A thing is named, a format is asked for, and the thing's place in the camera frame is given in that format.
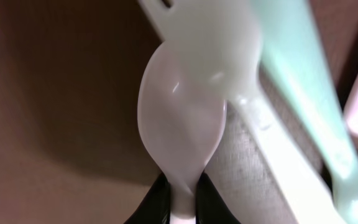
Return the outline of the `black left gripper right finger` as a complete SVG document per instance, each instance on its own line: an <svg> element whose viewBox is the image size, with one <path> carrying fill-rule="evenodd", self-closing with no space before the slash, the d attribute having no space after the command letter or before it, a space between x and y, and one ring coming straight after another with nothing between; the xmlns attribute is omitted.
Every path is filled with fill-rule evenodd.
<svg viewBox="0 0 358 224"><path fill-rule="evenodd" d="M240 224L205 172L196 186L196 224Z"/></svg>

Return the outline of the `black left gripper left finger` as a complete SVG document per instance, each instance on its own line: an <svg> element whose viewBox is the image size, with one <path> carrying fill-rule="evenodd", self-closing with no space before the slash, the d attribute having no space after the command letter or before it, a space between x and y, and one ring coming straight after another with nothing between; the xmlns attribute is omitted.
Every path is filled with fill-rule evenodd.
<svg viewBox="0 0 358 224"><path fill-rule="evenodd" d="M141 201L135 212L124 224L169 224L170 184L161 173Z"/></svg>

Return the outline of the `white plastic spoon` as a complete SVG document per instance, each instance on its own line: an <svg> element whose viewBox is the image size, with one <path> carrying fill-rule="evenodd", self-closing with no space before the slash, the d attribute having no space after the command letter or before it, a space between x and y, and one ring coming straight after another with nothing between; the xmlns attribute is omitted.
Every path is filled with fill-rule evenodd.
<svg viewBox="0 0 358 224"><path fill-rule="evenodd" d="M187 79L162 43L142 76L137 123L170 184L170 223L195 223L196 185L223 136L226 102Z"/></svg>

